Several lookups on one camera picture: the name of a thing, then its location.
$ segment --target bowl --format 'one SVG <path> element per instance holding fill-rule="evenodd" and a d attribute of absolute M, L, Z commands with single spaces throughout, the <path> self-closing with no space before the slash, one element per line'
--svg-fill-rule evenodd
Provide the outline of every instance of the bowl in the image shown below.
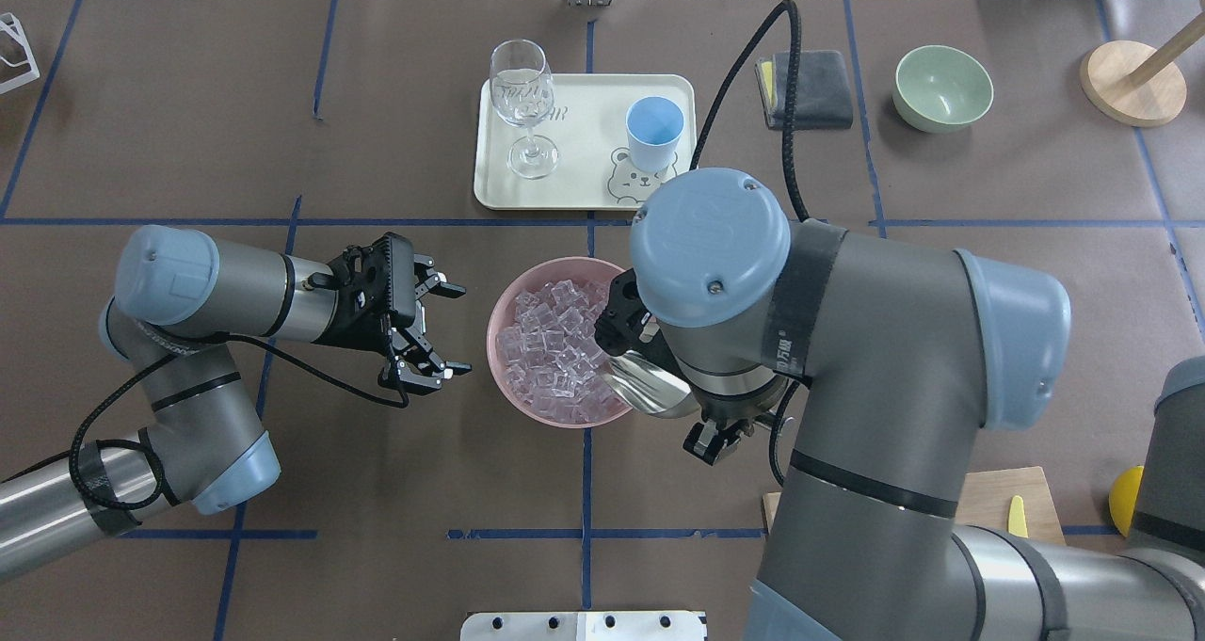
<path fill-rule="evenodd" d="M 895 66 L 895 111 L 921 131 L 965 129 L 992 108 L 994 96 L 983 65 L 947 45 L 922 45 Z"/>
<path fill-rule="evenodd" d="M 565 280 L 578 284 L 594 281 L 610 286 L 611 280 L 622 274 L 622 267 L 612 265 L 607 260 L 599 260 L 596 258 L 560 258 L 530 267 L 517 277 L 506 290 L 502 290 L 502 295 L 494 305 L 494 311 L 489 314 L 489 325 L 486 328 L 486 357 L 489 363 L 489 374 L 494 375 L 494 383 L 498 384 L 499 390 L 512 406 L 516 406 L 522 413 L 536 422 L 563 429 L 598 427 L 612 422 L 631 410 L 627 404 L 618 401 L 617 398 L 617 404 L 611 406 L 606 416 L 598 421 L 583 424 L 556 422 L 534 410 L 531 405 L 525 404 L 524 400 L 511 392 L 505 376 L 507 365 L 498 349 L 498 334 L 501 329 L 515 323 L 515 298 L 517 294 L 524 290 L 539 290 L 546 283 L 556 284 Z"/>

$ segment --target wine glass base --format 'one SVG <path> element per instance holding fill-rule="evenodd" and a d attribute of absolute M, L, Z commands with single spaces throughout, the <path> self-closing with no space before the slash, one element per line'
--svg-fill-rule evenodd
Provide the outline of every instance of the wine glass base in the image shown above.
<path fill-rule="evenodd" d="M 551 175 L 560 161 L 560 152 L 552 140 L 545 135 L 531 135 L 521 139 L 511 145 L 511 152 L 506 157 L 507 166 L 521 178 L 543 178 Z"/>

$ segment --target cartoon bear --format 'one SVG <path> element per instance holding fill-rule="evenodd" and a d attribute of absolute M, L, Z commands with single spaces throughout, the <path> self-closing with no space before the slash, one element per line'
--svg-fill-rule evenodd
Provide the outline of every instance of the cartoon bear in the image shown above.
<path fill-rule="evenodd" d="M 662 187 L 663 182 L 677 174 L 674 169 L 674 164 L 677 164 L 676 153 L 669 167 L 658 174 L 647 174 L 633 165 L 628 147 L 616 148 L 615 152 L 611 152 L 611 161 L 615 164 L 615 172 L 611 174 L 611 178 L 606 183 L 606 190 L 611 192 L 618 206 L 624 206 L 624 200 L 628 200 L 630 206 L 640 206 L 654 189 Z"/>

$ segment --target light blue joint cap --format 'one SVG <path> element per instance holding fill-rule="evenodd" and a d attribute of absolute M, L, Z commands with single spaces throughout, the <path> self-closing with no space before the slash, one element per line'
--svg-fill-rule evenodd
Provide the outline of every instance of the light blue joint cap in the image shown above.
<path fill-rule="evenodd" d="M 206 516 L 218 513 L 268 490 L 280 475 L 281 463 L 265 431 L 222 476 L 193 499 L 193 506 Z"/>
<path fill-rule="evenodd" d="M 790 229 L 763 183 L 741 170 L 700 169 L 653 192 L 633 219 L 630 245 L 648 311 L 678 328 L 704 328 L 770 290 Z"/>
<path fill-rule="evenodd" d="M 1029 429 L 1054 394 L 1071 333 L 1071 299 L 1054 277 L 958 249 L 975 295 L 987 367 L 983 429 Z"/>
<path fill-rule="evenodd" d="M 130 358 L 127 357 L 125 354 L 122 354 L 122 351 L 118 349 L 116 345 L 113 345 L 113 336 L 108 335 L 108 311 L 112 310 L 112 307 L 113 307 L 113 299 L 108 298 L 107 305 L 105 305 L 104 310 L 100 311 L 100 319 L 98 319 L 96 323 L 96 333 L 99 333 L 100 343 L 105 346 L 105 349 L 112 352 L 113 355 L 117 357 L 118 359 L 123 359 L 123 361 L 129 363 Z"/>
<path fill-rule="evenodd" d="M 753 601 L 745 623 L 743 641 L 841 641 L 836 634 L 816 622 L 798 606 L 770 589 L 760 580 L 754 580 Z"/>
<path fill-rule="evenodd" d="M 1171 371 L 1168 372 L 1168 380 L 1163 381 L 1163 393 L 1159 395 L 1159 400 L 1154 402 L 1156 408 L 1166 398 L 1175 396 L 1199 384 L 1205 384 L 1205 357 L 1183 359 L 1183 361 L 1176 364 L 1176 367 L 1171 367 Z"/>
<path fill-rule="evenodd" d="M 218 247 L 199 230 L 143 225 L 117 263 L 117 308 L 160 327 L 196 313 L 218 281 Z"/>

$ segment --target wine glass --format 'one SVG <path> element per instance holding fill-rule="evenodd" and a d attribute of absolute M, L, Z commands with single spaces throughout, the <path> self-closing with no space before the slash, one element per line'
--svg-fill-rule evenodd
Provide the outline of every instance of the wine glass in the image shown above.
<path fill-rule="evenodd" d="M 557 169 L 560 153 L 531 129 L 552 113 L 552 71 L 543 49 L 533 41 L 505 41 L 489 57 L 489 100 L 511 127 L 527 134 L 511 145 L 506 164 L 522 178 L 542 178 Z"/>

